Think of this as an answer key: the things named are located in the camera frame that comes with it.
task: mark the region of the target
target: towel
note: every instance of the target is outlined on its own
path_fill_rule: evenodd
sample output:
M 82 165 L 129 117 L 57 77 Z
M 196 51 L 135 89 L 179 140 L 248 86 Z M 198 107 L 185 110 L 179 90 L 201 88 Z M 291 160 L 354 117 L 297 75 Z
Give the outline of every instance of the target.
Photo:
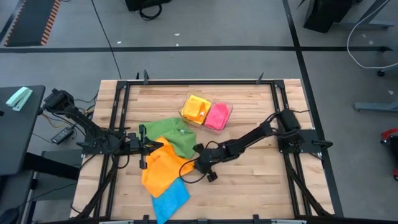
M 181 114 L 184 118 L 195 122 L 196 124 L 202 124 L 209 112 L 211 103 L 203 98 L 191 95 L 181 110 Z
M 143 123 L 147 129 L 147 137 L 155 140 L 160 136 L 173 145 L 175 153 L 183 158 L 191 159 L 197 144 L 196 134 L 188 128 L 181 118 L 168 118 L 160 121 Z
M 181 178 L 175 179 L 170 187 L 159 197 L 152 197 L 157 224 L 164 224 L 188 201 L 190 195 Z
M 215 130 L 224 129 L 229 118 L 229 108 L 225 103 L 214 104 L 207 115 L 205 126 Z
M 148 169 L 142 170 L 142 184 L 153 197 L 159 197 L 179 177 L 181 166 L 187 159 L 178 157 L 173 146 L 164 138 L 156 139 L 164 145 L 146 157 Z M 193 162 L 186 164 L 181 170 L 185 175 L 193 170 Z

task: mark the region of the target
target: clear plastic bin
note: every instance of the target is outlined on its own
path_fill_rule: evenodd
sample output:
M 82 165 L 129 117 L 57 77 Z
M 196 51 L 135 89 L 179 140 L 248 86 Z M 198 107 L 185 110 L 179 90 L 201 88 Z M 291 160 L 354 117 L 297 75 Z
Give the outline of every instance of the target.
M 178 112 L 186 123 L 214 134 L 221 134 L 232 110 L 232 103 L 211 98 L 201 91 L 190 90 Z

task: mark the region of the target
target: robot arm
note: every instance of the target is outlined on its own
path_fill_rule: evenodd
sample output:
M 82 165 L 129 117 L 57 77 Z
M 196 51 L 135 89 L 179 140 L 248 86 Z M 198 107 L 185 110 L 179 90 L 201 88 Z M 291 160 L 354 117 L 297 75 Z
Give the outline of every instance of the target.
M 140 168 L 146 169 L 145 157 L 152 151 L 163 146 L 146 137 L 146 128 L 139 126 L 140 138 L 136 133 L 126 134 L 124 131 L 111 131 L 101 128 L 81 113 L 74 104 L 71 94 L 64 90 L 53 89 L 51 95 L 44 99 L 42 109 L 56 115 L 64 115 L 72 119 L 85 130 L 85 141 L 77 144 L 83 148 L 83 154 L 107 154 L 126 156 L 140 154 Z
M 271 127 L 271 121 L 277 118 L 281 124 L 280 129 L 274 131 Z M 219 162 L 228 162 L 237 159 L 246 148 L 269 136 L 278 136 L 278 138 L 288 139 L 292 144 L 300 144 L 302 139 L 298 135 L 300 129 L 292 110 L 283 110 L 279 113 L 270 115 L 263 123 L 239 139 L 230 139 L 225 142 L 217 143 L 216 148 L 203 147 L 203 144 L 197 144 L 193 149 L 199 153 L 195 161 L 195 168 L 202 174 L 208 174 L 209 182 L 217 179 L 217 174 L 211 170 L 211 167 Z

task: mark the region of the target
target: black bag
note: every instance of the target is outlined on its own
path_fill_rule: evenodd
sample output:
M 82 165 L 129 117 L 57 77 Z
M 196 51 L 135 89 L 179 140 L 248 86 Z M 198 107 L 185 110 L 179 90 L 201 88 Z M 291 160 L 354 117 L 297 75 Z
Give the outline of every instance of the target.
M 129 9 L 129 11 L 138 11 L 139 10 L 139 15 L 141 16 L 141 18 L 149 21 L 149 20 L 153 20 L 156 17 L 160 16 L 160 13 L 162 13 L 162 4 L 169 3 L 170 1 L 171 0 L 126 0 L 126 6 Z M 148 16 L 142 12 L 143 9 L 152 7 L 152 6 L 159 7 L 159 11 L 157 12 L 156 15 Z

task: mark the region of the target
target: yellow cloth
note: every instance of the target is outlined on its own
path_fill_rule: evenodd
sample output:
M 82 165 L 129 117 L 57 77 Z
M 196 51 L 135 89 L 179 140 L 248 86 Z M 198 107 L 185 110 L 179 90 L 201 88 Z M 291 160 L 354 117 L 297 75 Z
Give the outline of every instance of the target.
M 164 145 L 146 157 L 148 169 L 142 170 L 141 181 L 152 196 L 159 197 L 179 177 L 181 166 L 188 160 L 178 157 L 173 146 L 163 136 L 156 141 Z M 190 162 L 182 168 L 181 175 L 192 170 L 193 162 Z
M 195 122 L 196 124 L 202 124 L 209 112 L 211 103 L 203 98 L 191 95 L 186 100 L 184 107 L 181 110 L 181 114 L 184 118 Z

